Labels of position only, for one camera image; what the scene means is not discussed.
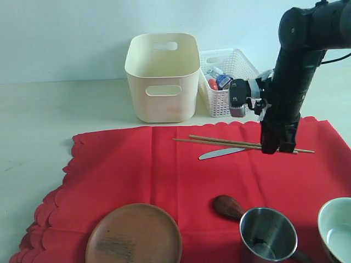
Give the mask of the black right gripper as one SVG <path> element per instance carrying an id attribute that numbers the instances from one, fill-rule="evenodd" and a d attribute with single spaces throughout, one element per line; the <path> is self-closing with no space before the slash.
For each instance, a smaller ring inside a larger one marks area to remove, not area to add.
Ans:
<path id="1" fill-rule="evenodd" d="M 302 103 L 323 58 L 323 50 L 279 51 L 266 91 L 271 107 L 261 121 L 262 153 L 294 152 Z"/>

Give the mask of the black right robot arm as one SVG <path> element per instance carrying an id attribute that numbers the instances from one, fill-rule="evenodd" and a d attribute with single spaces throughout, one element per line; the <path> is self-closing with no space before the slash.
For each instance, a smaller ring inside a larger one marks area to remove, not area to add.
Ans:
<path id="1" fill-rule="evenodd" d="M 291 8 L 279 23 L 280 51 L 265 84 L 269 104 L 261 121 L 262 152 L 292 153 L 301 107 L 326 52 L 350 48 L 350 1 L 319 1 Z"/>

